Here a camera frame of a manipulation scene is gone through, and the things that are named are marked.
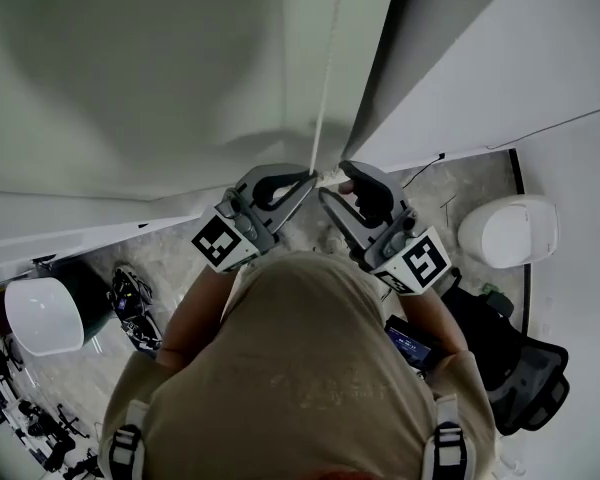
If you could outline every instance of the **beige shirt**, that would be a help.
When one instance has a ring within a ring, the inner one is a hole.
[[[495,426],[473,355],[447,358],[422,381],[385,334],[364,276],[316,254],[260,267],[216,339],[184,370],[174,375],[132,356],[103,437],[138,399],[150,404],[146,478],[299,479],[339,470],[419,480],[434,397],[457,393],[476,478],[484,476]]]

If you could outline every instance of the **white wall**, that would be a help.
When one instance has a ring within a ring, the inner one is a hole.
[[[556,253],[533,266],[531,333],[569,351],[571,384],[553,420],[525,436],[525,478],[600,479],[600,114],[525,141],[518,154],[526,191],[560,213]]]
[[[45,474],[42,466],[27,451],[5,421],[0,424],[0,479],[39,480]]]
[[[354,155],[387,170],[600,108],[600,0],[493,0]]]
[[[373,94],[365,94],[365,113],[358,116],[364,123],[356,122],[345,156],[357,151],[489,2],[406,0],[401,12],[393,11],[396,16],[391,17],[389,25],[391,45],[384,54],[382,71],[373,82],[377,84]]]
[[[153,200],[309,162],[335,0],[0,0],[0,191]],[[390,0],[343,0],[337,162]]]
[[[197,218],[220,195],[203,191],[176,204],[0,193],[0,282],[28,271],[33,258],[60,259]]]

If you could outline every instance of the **white round object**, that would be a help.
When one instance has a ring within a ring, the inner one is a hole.
[[[494,268],[520,265],[529,259],[531,229],[526,206],[505,206],[491,215],[482,231],[482,254]]]
[[[546,197],[527,194],[479,206],[458,228],[463,251],[494,268],[540,261],[555,252],[558,237],[556,206]]]
[[[27,352],[47,356],[82,347],[84,328],[78,307],[57,279],[13,281],[4,302],[11,330]]]

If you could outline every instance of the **black cable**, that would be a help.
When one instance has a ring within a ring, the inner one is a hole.
[[[444,208],[445,206],[447,206],[451,201],[453,201],[456,198],[457,195],[458,194],[453,194],[453,197],[449,199],[446,203],[444,203],[440,208]]]
[[[558,126],[562,126],[563,124],[572,123],[573,121],[577,121],[578,119],[582,119],[583,117],[592,116],[593,114],[597,114],[600,112],[600,108],[597,110],[592,110],[591,112],[587,112],[585,114],[580,114],[579,116],[572,117],[571,119],[567,119],[566,121],[562,121],[561,123],[554,124],[551,126],[547,126],[546,128],[542,128],[541,130],[536,130],[535,132],[528,133],[527,135],[523,135],[522,137],[514,140],[510,140],[509,142],[505,142],[504,144],[500,144],[499,146],[485,146],[489,151],[493,149],[502,148],[504,146],[508,146],[509,144],[514,144],[515,142],[521,141],[522,139],[529,138],[533,135],[537,135],[538,133],[546,132],[547,130],[552,130],[553,128],[557,128]]]
[[[413,180],[415,180],[415,179],[418,177],[418,175],[422,174],[424,171],[426,171],[426,170],[427,170],[429,167],[431,167],[431,166],[432,166],[433,164],[435,164],[436,162],[439,162],[440,160],[444,160],[444,157],[445,157],[445,153],[440,153],[440,154],[438,155],[438,158],[436,158],[436,159],[435,159],[434,161],[432,161],[432,162],[429,162],[429,163],[428,163],[427,165],[425,165],[425,166],[424,166],[422,169],[420,169],[420,170],[419,170],[417,173],[415,173],[415,174],[413,175],[413,178],[411,178],[411,179],[410,179],[410,180],[407,182],[407,184],[406,184],[404,187],[402,187],[402,188],[407,188],[409,185],[411,185],[411,183],[413,183]]]

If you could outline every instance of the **backpack strap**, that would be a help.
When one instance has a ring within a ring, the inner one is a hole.
[[[107,480],[141,480],[144,466],[142,425],[149,405],[132,400],[125,424],[107,439],[98,466]]]
[[[476,452],[460,427],[455,394],[436,400],[437,427],[427,441],[421,480],[472,480]]]

